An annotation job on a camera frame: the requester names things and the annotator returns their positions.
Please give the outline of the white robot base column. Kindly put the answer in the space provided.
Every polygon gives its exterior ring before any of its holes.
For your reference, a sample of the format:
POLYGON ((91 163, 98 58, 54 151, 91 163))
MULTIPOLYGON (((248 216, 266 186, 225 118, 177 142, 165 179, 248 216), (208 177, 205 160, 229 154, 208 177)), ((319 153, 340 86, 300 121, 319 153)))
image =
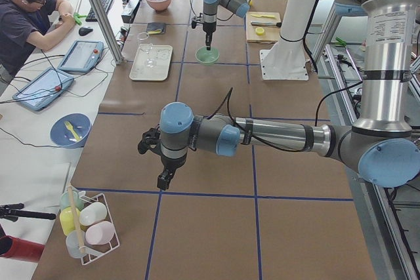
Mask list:
POLYGON ((264 80, 308 80, 305 36, 317 0, 288 0, 280 38, 270 50, 261 50, 264 80))

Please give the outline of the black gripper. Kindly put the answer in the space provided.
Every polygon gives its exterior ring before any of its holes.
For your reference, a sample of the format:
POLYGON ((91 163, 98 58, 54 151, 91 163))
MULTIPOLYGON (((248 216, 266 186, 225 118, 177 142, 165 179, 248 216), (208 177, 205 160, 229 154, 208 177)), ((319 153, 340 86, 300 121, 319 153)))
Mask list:
POLYGON ((163 172, 157 177, 157 187, 160 190, 166 191, 169 189, 176 170, 185 164, 187 153, 176 158, 168 157, 163 153, 160 153, 160 157, 163 165, 163 172))
POLYGON ((216 22, 203 22, 203 30, 205 35, 205 46, 208 47, 208 51, 211 50, 212 36, 216 31, 216 22))

